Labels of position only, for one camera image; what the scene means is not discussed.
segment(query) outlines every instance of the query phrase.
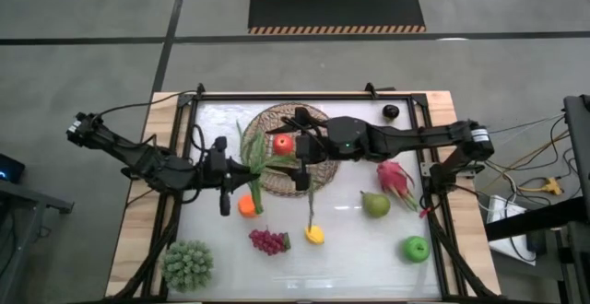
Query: dragon fruit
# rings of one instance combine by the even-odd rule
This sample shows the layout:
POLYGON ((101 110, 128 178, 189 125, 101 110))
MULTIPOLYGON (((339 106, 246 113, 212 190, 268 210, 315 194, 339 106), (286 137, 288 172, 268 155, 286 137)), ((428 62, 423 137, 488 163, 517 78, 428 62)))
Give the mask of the dragon fruit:
POLYGON ((412 211, 418 212, 418 204, 414 199, 414 194, 407 187, 407 180, 410 180, 412 187, 414 179, 394 161, 384 161, 377 166, 377 176, 381 188, 388 193, 394 193, 398 198, 406 203, 406 206, 412 211))

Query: yellow lemon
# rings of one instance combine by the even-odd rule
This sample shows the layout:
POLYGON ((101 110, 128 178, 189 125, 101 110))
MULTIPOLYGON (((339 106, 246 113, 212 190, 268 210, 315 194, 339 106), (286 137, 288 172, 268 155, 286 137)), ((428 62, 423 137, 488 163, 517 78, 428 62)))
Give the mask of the yellow lemon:
POLYGON ((315 245, 324 244, 324 232, 318 226, 312 226, 311 228, 305 228, 305 238, 315 245))

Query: spiky green ball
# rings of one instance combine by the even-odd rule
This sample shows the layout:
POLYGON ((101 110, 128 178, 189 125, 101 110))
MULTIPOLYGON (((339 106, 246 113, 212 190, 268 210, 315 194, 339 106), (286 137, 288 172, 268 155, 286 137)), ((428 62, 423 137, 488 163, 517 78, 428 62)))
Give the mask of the spiky green ball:
POLYGON ((173 243, 164 254, 161 265, 168 288, 180 292, 205 287, 211 279, 212 268, 211 250, 199 240, 180 240, 173 243))

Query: green apple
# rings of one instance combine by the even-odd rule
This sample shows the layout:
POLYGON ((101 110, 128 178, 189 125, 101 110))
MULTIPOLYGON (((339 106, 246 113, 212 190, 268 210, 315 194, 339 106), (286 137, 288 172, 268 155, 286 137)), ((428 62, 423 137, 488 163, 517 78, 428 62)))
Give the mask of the green apple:
POLYGON ((413 263, 422 263, 431 255, 428 242, 420 236, 412 236, 404 240, 404 255, 413 263))

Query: pear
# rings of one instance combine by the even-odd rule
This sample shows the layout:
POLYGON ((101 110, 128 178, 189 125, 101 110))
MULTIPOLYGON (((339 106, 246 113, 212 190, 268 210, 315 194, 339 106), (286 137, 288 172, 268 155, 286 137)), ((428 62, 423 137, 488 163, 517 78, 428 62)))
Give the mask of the pear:
POLYGON ((365 193, 362 195, 362 209, 372 217, 381 217, 389 212, 391 203, 386 195, 380 193, 365 193))

